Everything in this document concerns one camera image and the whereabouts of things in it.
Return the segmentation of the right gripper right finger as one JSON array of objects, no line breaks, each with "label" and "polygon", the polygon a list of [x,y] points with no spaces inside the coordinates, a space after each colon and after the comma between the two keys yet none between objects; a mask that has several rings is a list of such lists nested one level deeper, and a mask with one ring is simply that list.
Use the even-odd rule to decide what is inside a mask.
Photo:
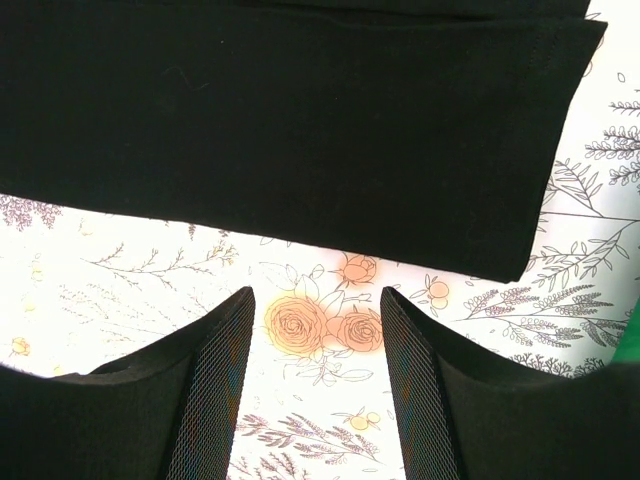
[{"label": "right gripper right finger", "polygon": [[380,299],[409,479],[635,479],[639,366],[569,379],[504,358],[393,288]]}]

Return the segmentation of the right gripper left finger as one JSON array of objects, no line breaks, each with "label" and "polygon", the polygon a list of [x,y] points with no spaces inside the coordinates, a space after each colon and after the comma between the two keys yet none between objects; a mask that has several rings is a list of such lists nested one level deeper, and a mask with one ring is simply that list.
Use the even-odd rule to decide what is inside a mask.
[{"label": "right gripper left finger", "polygon": [[3,367],[2,477],[225,478],[254,312],[246,287],[87,374],[44,378]]}]

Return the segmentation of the black t shirt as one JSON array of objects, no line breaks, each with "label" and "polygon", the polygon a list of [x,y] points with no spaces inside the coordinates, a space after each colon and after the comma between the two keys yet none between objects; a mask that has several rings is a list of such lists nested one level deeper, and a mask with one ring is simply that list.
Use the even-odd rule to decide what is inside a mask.
[{"label": "black t shirt", "polygon": [[516,281],[587,8],[5,1],[1,189]]}]

